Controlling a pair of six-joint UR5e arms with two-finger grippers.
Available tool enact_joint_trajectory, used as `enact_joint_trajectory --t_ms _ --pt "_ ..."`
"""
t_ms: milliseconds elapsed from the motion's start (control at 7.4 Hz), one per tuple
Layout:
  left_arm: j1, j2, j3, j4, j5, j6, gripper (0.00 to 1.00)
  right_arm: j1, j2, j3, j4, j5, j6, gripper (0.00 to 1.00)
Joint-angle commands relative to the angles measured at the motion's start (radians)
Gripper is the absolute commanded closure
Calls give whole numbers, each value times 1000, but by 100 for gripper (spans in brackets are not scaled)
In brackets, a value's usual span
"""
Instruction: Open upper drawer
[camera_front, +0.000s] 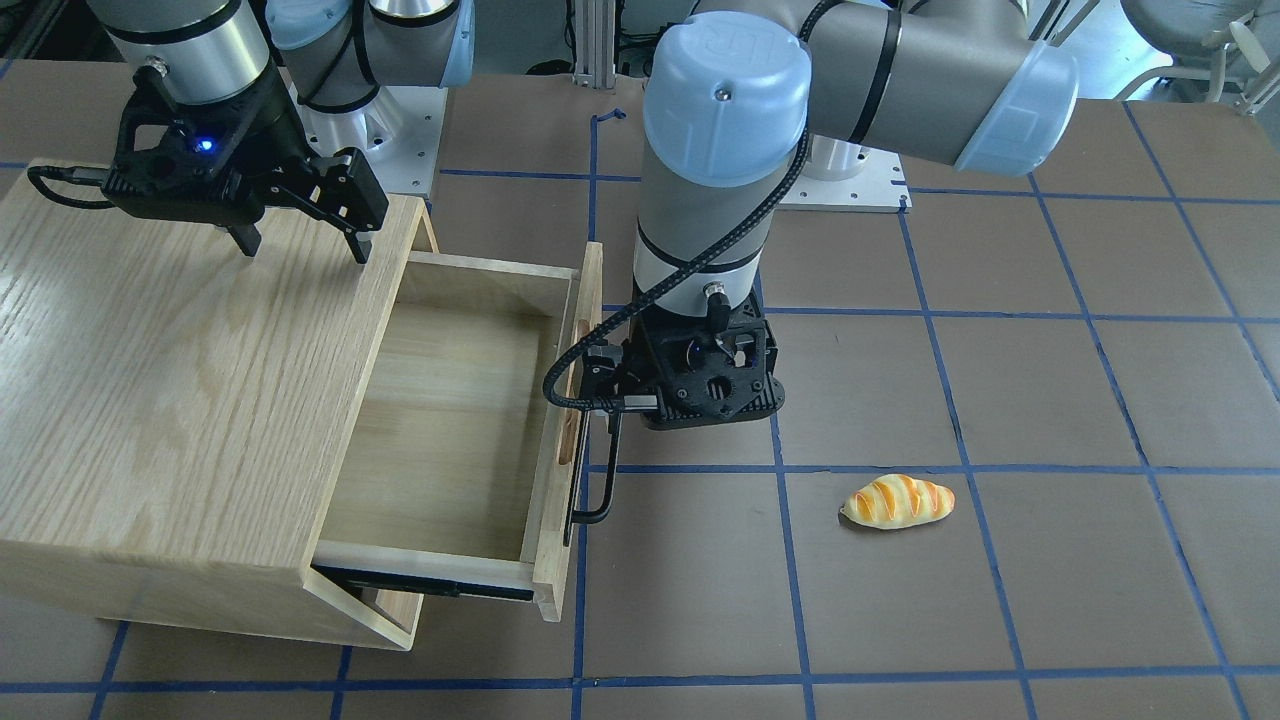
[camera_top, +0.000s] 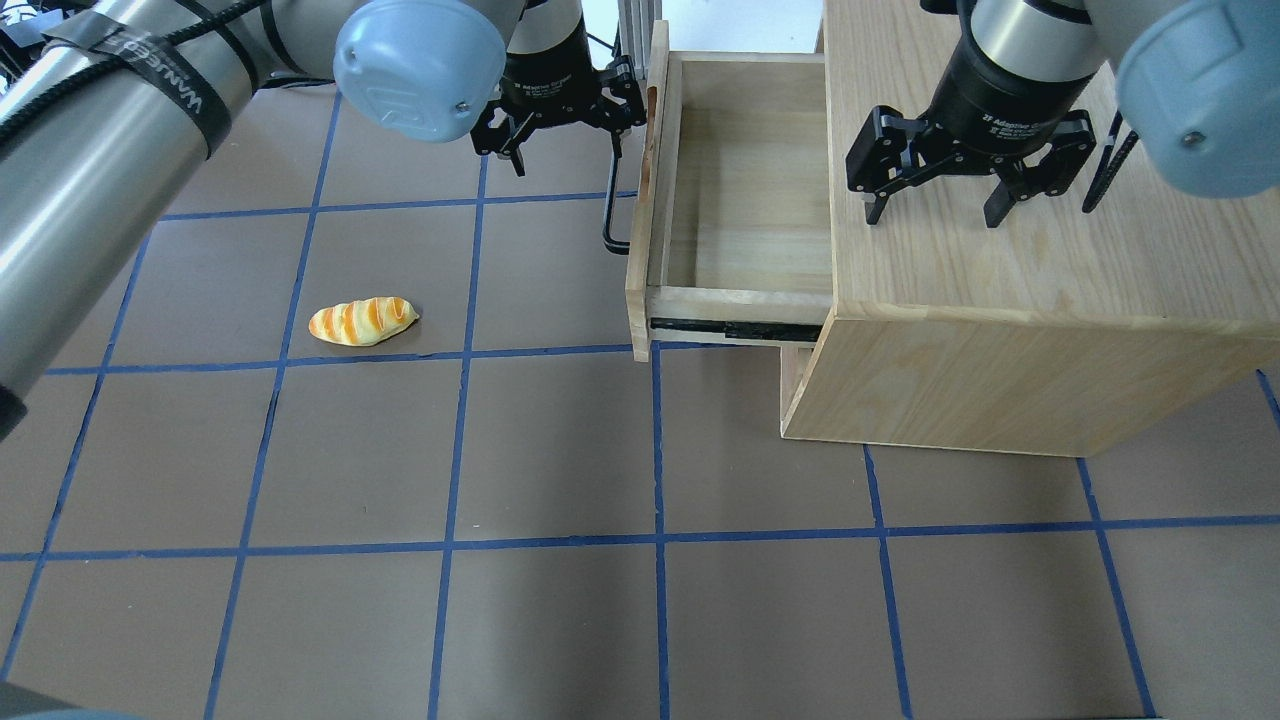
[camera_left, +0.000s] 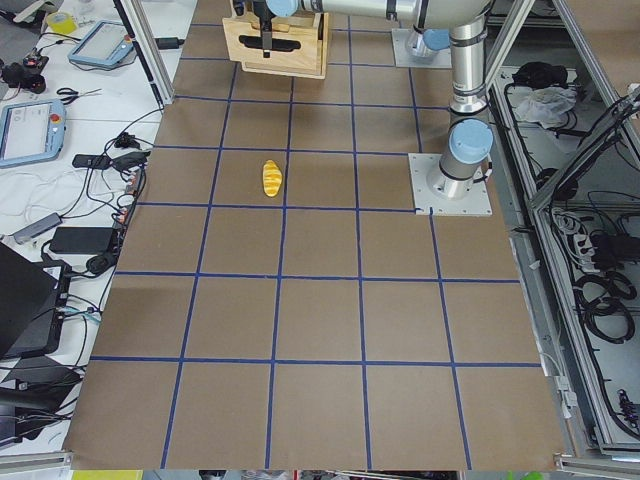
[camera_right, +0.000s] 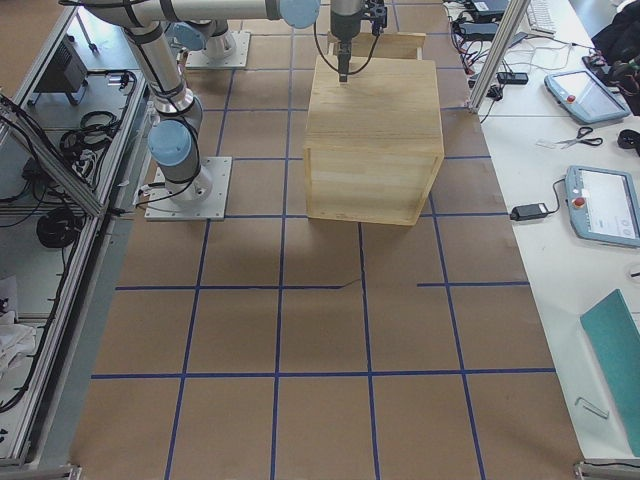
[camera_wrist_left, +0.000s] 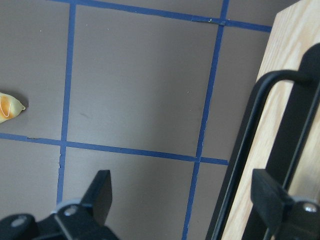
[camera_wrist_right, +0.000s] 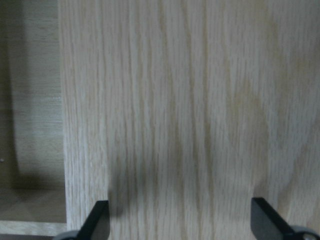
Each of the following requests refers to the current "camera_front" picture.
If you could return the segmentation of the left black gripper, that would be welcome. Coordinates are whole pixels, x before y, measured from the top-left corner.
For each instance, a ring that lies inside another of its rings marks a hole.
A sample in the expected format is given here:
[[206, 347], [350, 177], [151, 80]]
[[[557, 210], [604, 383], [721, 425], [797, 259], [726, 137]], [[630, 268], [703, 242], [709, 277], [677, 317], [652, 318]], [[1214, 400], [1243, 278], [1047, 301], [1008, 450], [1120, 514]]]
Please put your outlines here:
[[653, 305], [632, 319], [625, 346], [590, 346], [579, 388], [581, 398], [616, 401], [620, 413], [600, 411], [614, 436], [622, 413], [644, 413], [652, 430], [677, 430], [767, 419], [785, 404], [777, 343], [756, 300], [726, 322]]

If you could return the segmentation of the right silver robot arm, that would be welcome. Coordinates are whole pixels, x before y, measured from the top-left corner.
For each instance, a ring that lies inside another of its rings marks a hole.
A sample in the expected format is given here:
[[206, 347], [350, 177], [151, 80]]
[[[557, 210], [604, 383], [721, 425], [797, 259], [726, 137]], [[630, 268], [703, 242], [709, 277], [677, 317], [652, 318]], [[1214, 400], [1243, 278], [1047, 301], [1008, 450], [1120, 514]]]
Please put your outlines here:
[[399, 94], [466, 85], [471, 1], [92, 1], [134, 92], [106, 170], [110, 208], [223, 228], [253, 256], [269, 208], [335, 227], [366, 263], [392, 165], [425, 163]]

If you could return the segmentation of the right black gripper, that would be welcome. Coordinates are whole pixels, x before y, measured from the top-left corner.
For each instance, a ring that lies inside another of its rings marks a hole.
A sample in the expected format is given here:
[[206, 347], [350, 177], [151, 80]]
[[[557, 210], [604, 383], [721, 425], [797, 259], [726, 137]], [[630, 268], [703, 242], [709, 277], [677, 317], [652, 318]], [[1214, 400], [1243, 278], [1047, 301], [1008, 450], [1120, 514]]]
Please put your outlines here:
[[253, 223], [266, 202], [294, 208], [339, 229], [357, 264], [369, 261], [372, 233], [389, 208], [387, 192], [357, 147], [310, 158], [278, 70], [264, 70], [233, 97], [200, 105], [178, 102], [157, 70], [137, 70], [133, 81], [102, 184], [113, 205], [143, 219], [227, 225], [247, 258], [260, 250]]

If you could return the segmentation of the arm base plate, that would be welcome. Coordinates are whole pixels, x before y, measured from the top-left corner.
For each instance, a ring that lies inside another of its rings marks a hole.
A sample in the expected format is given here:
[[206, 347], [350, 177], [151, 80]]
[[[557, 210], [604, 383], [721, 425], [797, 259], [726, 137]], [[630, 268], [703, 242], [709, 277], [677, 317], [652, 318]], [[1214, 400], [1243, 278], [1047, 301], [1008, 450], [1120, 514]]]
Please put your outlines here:
[[913, 206], [896, 152], [814, 135], [780, 210], [899, 213]]
[[314, 149], [333, 155], [344, 147], [364, 151], [388, 193], [428, 197], [436, 177], [447, 88], [384, 87], [365, 108], [330, 114], [298, 105]]

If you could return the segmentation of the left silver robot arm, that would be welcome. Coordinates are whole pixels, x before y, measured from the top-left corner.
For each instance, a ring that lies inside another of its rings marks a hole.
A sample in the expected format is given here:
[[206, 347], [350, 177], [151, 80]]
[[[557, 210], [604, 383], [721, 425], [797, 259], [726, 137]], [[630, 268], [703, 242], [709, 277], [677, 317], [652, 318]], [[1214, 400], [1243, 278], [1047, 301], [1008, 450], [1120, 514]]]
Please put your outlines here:
[[777, 413], [755, 283], [812, 141], [1024, 176], [1078, 87], [1019, 1], [696, 3], [657, 45], [643, 104], [632, 299], [553, 364], [544, 395], [654, 430]]

